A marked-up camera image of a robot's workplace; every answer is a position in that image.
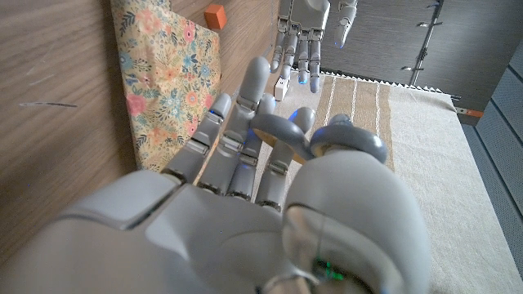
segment orange block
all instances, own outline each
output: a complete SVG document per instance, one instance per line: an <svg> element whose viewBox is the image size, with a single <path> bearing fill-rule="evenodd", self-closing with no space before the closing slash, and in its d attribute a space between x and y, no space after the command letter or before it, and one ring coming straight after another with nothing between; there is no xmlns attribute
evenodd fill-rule
<svg viewBox="0 0 523 294"><path fill-rule="evenodd" d="M205 10L205 21L210 29L223 29L226 25L226 10L222 5L211 4Z"/></svg>

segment carpet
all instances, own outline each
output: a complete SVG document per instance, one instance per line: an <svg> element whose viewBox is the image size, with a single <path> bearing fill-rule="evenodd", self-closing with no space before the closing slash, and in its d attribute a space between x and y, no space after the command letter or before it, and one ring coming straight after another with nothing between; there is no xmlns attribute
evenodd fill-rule
<svg viewBox="0 0 523 294"><path fill-rule="evenodd" d="M311 134L336 114L377 134L387 166L413 191L431 240L430 293L518 293L516 269L449 95L402 85L322 74L320 91L291 75L275 114L316 109ZM270 154L263 145L254 192ZM300 165L288 170L287 187Z"/></svg>

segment gray robotic hand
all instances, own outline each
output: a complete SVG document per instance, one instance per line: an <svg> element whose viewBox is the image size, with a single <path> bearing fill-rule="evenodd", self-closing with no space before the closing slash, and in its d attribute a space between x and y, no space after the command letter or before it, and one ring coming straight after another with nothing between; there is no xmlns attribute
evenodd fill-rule
<svg viewBox="0 0 523 294"><path fill-rule="evenodd" d="M346 36L356 16L358 0L336 0L340 16L334 40L337 47L345 45ZM280 76L287 79L298 56L298 81L307 83L311 76L311 91L320 89L320 44L329 17L328 0L281 0L279 2L278 34L270 71L279 69L283 56Z"/></svg>
<svg viewBox="0 0 523 294"><path fill-rule="evenodd" d="M252 60L236 102L218 96L161 173L62 211L0 267L0 293L426 293L427 230L387 147L344 114L309 141L312 109L271 114L269 67ZM253 195L262 141L273 151Z"/></svg>

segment wooden wall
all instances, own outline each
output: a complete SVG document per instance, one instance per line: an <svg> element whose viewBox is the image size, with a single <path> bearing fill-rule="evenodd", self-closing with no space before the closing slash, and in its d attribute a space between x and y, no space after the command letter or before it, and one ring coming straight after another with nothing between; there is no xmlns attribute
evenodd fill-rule
<svg viewBox="0 0 523 294"><path fill-rule="evenodd" d="M210 2L172 7L205 25ZM265 0L213 2L228 17L221 87L232 94L276 13ZM136 169L109 3L0 2L0 265L68 204ZM21 105L33 102L75 107Z"/></svg>

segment floral gift box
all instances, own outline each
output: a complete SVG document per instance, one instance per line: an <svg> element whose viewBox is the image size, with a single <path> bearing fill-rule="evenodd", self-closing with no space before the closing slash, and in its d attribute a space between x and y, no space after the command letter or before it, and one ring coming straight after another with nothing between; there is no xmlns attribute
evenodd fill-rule
<svg viewBox="0 0 523 294"><path fill-rule="evenodd" d="M159 171L219 93L219 38L167 0L111 6L138 168Z"/></svg>

